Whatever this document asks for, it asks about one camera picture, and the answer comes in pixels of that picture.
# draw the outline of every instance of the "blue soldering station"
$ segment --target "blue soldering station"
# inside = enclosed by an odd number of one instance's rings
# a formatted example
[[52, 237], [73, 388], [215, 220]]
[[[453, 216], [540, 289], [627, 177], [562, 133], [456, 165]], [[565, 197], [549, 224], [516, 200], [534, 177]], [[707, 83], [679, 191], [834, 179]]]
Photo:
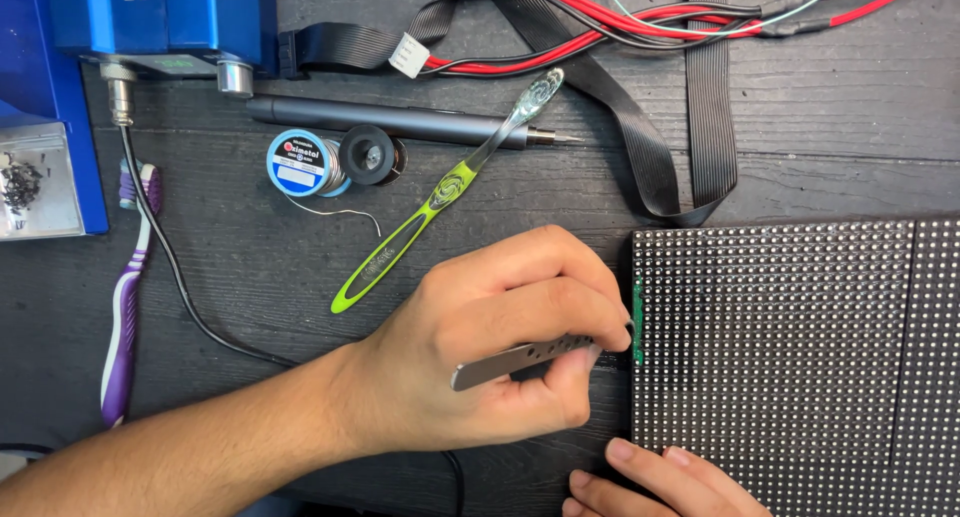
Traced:
[[50, 0], [57, 50], [98, 64], [113, 121], [131, 125], [131, 83], [216, 79], [250, 98], [255, 78], [275, 78], [277, 0]]

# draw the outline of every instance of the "wood grain surface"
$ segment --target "wood grain surface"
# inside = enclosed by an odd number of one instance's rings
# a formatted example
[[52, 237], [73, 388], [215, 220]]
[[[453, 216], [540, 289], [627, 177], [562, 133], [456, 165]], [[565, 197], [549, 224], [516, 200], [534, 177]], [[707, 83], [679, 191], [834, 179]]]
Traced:
[[[400, 32], [426, 1], [278, 0], [279, 24], [285, 30], [331, 20]], [[623, 1], [640, 8], [676, 0]], [[840, 12], [865, 1], [837, 0], [818, 10]], [[731, 45], [740, 180], [707, 225], [960, 214], [960, 44], [950, 37], [960, 21], [958, 3], [901, 0], [828, 32]], [[489, 0], [468, 0], [435, 53], [525, 51]], [[666, 136], [689, 197], [683, 56], [611, 46], [594, 55]], [[309, 81], [258, 82], [257, 90], [506, 115], [530, 78], [411, 81], [321, 73]], [[111, 296], [139, 217], [117, 206], [121, 146], [106, 88], [93, 69], [84, 69], [84, 80], [111, 230], [0, 244], [0, 443], [60, 448], [101, 430]], [[362, 339], [447, 258], [556, 223], [614, 266], [630, 230], [648, 224], [632, 211], [629, 164], [611, 118], [565, 89], [535, 123], [586, 142], [495, 156], [366, 299], [334, 316], [334, 293], [379, 242], [373, 223], [356, 215], [321, 217], [290, 204], [264, 171], [267, 146], [283, 128], [250, 120], [243, 103], [218, 94], [212, 82], [142, 82], [135, 98], [133, 143], [141, 161], [162, 170], [162, 223], [199, 311], [223, 332], [302, 361]], [[410, 166], [397, 183], [307, 203], [322, 211], [370, 212], [389, 233], [470, 152], [425, 142], [408, 147]], [[134, 417], [277, 372], [202, 336], [180, 304], [162, 254], [154, 254], [141, 288]], [[605, 356], [592, 376], [586, 426], [460, 451], [466, 514], [557, 515], [572, 469], [610, 474], [601, 451], [610, 437], [627, 433], [627, 383], [624, 359]], [[433, 453], [345, 463], [309, 474], [286, 492], [400, 515], [450, 515], [454, 505], [449, 465]]]

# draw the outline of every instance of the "red wire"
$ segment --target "red wire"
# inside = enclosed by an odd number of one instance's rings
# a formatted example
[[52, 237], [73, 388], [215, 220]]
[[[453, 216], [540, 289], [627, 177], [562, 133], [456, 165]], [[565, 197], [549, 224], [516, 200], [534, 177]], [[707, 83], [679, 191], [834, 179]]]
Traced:
[[[628, 15], [620, 14], [614, 12], [607, 7], [599, 5], [592, 0], [559, 0], [571, 7], [581, 11], [588, 17], [600, 22], [604, 28], [617, 28], [631, 33], [651, 36], [651, 37], [662, 37], [678, 40], [701, 40], [706, 37], [706, 35], [690, 34], [684, 32], [673, 32], [668, 30], [662, 30], [659, 28], [651, 28], [650, 26], [644, 25], [637, 20], [632, 19]], [[840, 24], [845, 24], [851, 20], [856, 20], [870, 13], [884, 7], [885, 5], [893, 2], [895, 0], [875, 0], [870, 2], [863, 7], [858, 7], [850, 12], [834, 16], [830, 19], [830, 26], [839, 26]], [[690, 13], [696, 13], [698, 11], [710, 11], [709, 7], [698, 6], [698, 5], [665, 5], [662, 7], [652, 7], [647, 10], [642, 11], [637, 18], [640, 20], [655, 20], [667, 17], [673, 17], [676, 15], [686, 15]], [[714, 15], [705, 15], [693, 18], [693, 20], [702, 20], [705, 22], [711, 22], [720, 25], [726, 25], [731, 22], [729, 18], [723, 16], [714, 16]], [[719, 28], [706, 29], [703, 31], [718, 31]], [[728, 39], [743, 38], [743, 37], [752, 37], [759, 32], [762, 28], [755, 28], [748, 26], [743, 31], [729, 35]], [[547, 52], [540, 56], [534, 57], [532, 59], [527, 59], [519, 63], [513, 63], [509, 65], [488, 65], [485, 63], [463, 63], [450, 67], [450, 71], [459, 72], [459, 73], [470, 73], [470, 74], [504, 74], [510, 73], [522, 69], [528, 69], [536, 66], [543, 65], [547, 62], [550, 62], [558, 57], [569, 54], [577, 50], [583, 49], [585, 46], [590, 45], [597, 40], [601, 39], [603, 34], [596, 31], [587, 31], [582, 33], [579, 36], [576, 36], [570, 39], [568, 42], [564, 43], [562, 46], [558, 47], [556, 50]], [[426, 61], [426, 68], [436, 69], [447, 64], [452, 63], [451, 59], [442, 59], [439, 57], [430, 56]]]
[[870, 13], [876, 11], [877, 9], [893, 1], [894, 0], [874, 0], [868, 3], [867, 5], [864, 5], [863, 7], [855, 8], [850, 12], [840, 14], [838, 16], [834, 16], [833, 18], [830, 19], [830, 27], [833, 28], [834, 26], [839, 26], [840, 24], [846, 24], [851, 20], [857, 20], [860, 17], [870, 15]]

